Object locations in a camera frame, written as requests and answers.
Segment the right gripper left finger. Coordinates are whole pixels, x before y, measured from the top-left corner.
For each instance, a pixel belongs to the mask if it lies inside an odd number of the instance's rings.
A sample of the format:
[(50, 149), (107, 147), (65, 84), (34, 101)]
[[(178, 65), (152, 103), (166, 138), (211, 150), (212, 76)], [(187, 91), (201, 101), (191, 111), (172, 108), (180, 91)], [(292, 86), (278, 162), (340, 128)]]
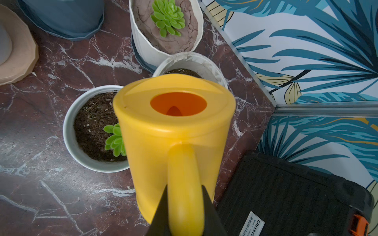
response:
[(165, 187), (146, 236), (171, 236), (168, 222), (168, 192)]

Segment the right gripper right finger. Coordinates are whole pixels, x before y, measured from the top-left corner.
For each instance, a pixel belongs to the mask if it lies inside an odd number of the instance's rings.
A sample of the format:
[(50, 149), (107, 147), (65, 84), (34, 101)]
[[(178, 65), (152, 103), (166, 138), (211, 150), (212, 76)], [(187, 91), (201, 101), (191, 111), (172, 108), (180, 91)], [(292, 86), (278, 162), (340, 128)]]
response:
[(203, 236), (226, 236), (226, 231), (204, 185), (202, 186), (202, 192), (205, 220)]

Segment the yellow plastic watering can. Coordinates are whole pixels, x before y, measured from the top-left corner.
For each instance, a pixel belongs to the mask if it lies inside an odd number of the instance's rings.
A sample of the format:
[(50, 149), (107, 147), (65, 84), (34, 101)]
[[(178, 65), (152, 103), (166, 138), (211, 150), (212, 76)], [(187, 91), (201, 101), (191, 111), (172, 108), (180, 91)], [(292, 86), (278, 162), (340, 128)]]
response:
[(153, 222), (167, 193), (175, 236), (205, 229), (203, 193), (211, 199), (236, 101), (225, 87), (184, 74), (142, 79), (114, 97), (138, 208)]

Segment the small white pot green succulent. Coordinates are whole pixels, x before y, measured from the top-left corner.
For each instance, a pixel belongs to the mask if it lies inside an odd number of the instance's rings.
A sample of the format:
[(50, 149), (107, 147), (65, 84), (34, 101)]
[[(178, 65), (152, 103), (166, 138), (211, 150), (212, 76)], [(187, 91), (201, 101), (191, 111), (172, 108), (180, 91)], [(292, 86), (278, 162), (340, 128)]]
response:
[(116, 173), (130, 167), (124, 154), (115, 156), (106, 144), (113, 133), (104, 131), (105, 126), (118, 123), (112, 102), (122, 88), (106, 85), (90, 89), (67, 111), (63, 126), (66, 148), (79, 164), (92, 171)]

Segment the large white pot yellow succulent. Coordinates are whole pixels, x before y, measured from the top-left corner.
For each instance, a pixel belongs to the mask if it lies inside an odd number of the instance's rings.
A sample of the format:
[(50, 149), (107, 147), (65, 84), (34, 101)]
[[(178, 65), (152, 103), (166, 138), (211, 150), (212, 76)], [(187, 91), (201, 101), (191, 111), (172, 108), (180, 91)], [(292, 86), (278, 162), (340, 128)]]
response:
[(228, 89), (228, 83), (218, 66), (206, 56), (195, 52), (182, 52), (169, 56), (153, 73), (153, 77), (166, 74), (174, 69), (188, 69), (202, 79), (218, 83)]

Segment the white pot pink succulent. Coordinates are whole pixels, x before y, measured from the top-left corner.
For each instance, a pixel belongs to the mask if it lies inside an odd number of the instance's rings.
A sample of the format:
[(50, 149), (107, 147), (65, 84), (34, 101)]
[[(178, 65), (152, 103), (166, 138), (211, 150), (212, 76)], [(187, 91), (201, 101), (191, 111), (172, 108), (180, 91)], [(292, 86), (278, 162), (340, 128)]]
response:
[(21, 81), (39, 59), (38, 45), (26, 23), (1, 5), (1, 85)]

